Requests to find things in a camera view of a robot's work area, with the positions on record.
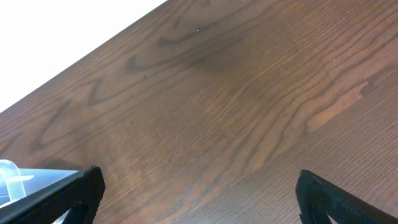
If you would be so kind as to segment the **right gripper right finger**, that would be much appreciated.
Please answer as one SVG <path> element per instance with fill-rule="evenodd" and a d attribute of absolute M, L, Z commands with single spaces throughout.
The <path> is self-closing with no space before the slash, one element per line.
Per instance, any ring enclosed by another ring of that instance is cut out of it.
<path fill-rule="evenodd" d="M 397 218 L 373 207 L 322 177 L 302 170 L 295 194 L 303 224 L 393 223 Z"/>

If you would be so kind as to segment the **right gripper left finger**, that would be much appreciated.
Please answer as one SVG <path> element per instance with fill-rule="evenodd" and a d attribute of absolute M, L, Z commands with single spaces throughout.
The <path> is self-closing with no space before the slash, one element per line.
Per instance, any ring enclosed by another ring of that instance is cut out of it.
<path fill-rule="evenodd" d="M 66 214 L 64 223 L 92 224 L 105 191 L 97 166 L 80 170 L 1 209 L 1 223 L 53 223 Z"/>

